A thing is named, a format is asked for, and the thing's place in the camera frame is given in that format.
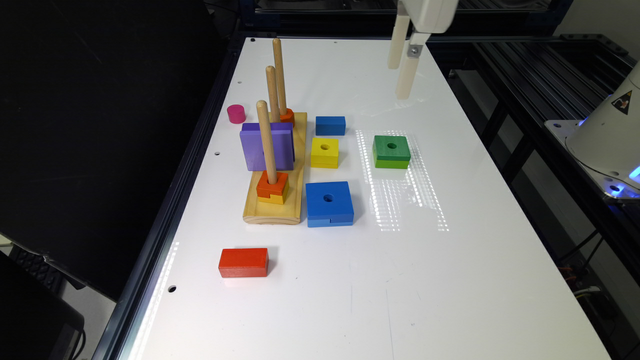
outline square block with hole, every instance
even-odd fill
[[[344,116],[316,116],[316,135],[341,136],[347,129]]]
[[[260,177],[258,185],[256,186],[259,201],[272,202],[269,201],[272,196],[281,196],[284,203],[284,200],[287,196],[287,190],[289,188],[289,175],[287,173],[279,172],[277,173],[277,176],[278,181],[275,184],[269,184],[269,177],[267,176],[267,172],[262,172],[262,176]]]
[[[288,123],[271,123],[271,137],[273,138],[273,155],[276,160],[276,170],[293,170],[295,152],[293,147],[293,125]],[[240,141],[244,151],[244,159],[249,171],[264,171],[264,162],[260,124],[244,123],[240,131]]]
[[[306,193],[309,227],[353,225],[349,183],[308,183]]]
[[[338,139],[313,138],[311,141],[311,167],[338,168]]]
[[[376,135],[373,138],[373,158],[377,168],[406,169],[411,160],[407,138]]]

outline purple block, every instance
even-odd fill
[[[273,138],[273,154],[276,158],[276,170],[293,170],[293,162],[296,158],[293,150],[293,124],[271,123],[271,137]],[[264,152],[262,151],[262,137],[260,136],[260,124],[242,124],[240,141],[242,142],[244,159],[247,162],[247,170],[266,170],[267,166],[264,163]]]

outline green block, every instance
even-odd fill
[[[409,167],[408,161],[376,160],[375,164],[378,169],[407,169]]]
[[[407,138],[404,136],[376,135],[373,138],[373,156],[376,160],[411,160]]]

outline yellow block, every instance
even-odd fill
[[[284,205],[284,200],[287,198],[287,192],[289,191],[289,181],[287,181],[286,184],[284,184],[284,190],[282,190],[282,196],[280,195],[269,195],[268,198],[262,198],[260,196],[258,196],[258,201],[260,202],[266,202],[266,203],[270,203],[270,204],[278,204],[278,205]]]
[[[313,138],[311,141],[311,167],[338,168],[338,139]]]

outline cable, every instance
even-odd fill
[[[84,350],[84,345],[87,343],[87,334],[85,334],[84,329],[82,329],[82,333],[80,333],[80,340],[82,340],[80,349],[78,350],[78,353],[73,358],[71,358],[71,360],[77,360],[78,357],[80,357],[82,350]]]
[[[567,260],[568,258],[570,258],[571,256],[573,256],[580,249],[582,249],[582,247],[585,246],[591,239],[593,239],[593,237],[596,236],[597,233],[598,233],[598,230],[593,230],[593,232],[589,236],[587,236],[586,239],[582,240],[582,242],[578,244],[578,246],[574,247],[573,249],[571,249],[571,251],[569,251],[568,253],[563,255],[560,259],[558,259],[558,262],[561,263]]]
[[[625,355],[625,356],[623,356],[623,357],[622,357],[622,360],[625,360],[626,358],[628,358],[628,357],[629,357],[629,355],[633,354],[633,351],[634,351],[635,349],[637,349],[637,348],[638,348],[638,345],[640,345],[640,341],[638,341],[638,342],[636,343],[636,345],[635,345],[634,347],[632,347],[632,348],[631,348],[631,350],[629,350],[629,352],[627,353],[627,355]]]
[[[589,262],[591,261],[591,258],[593,258],[593,255],[596,254],[596,251],[598,251],[598,248],[600,247],[600,245],[602,245],[603,241],[604,241],[604,238],[600,237],[600,241],[598,241],[598,243],[596,244],[596,247],[593,248],[593,251],[591,252],[591,255],[589,255],[589,257],[587,258],[587,261],[584,262],[584,264],[582,265],[580,270],[576,271],[576,274],[584,273],[584,270],[587,268],[587,265],[589,265]]]

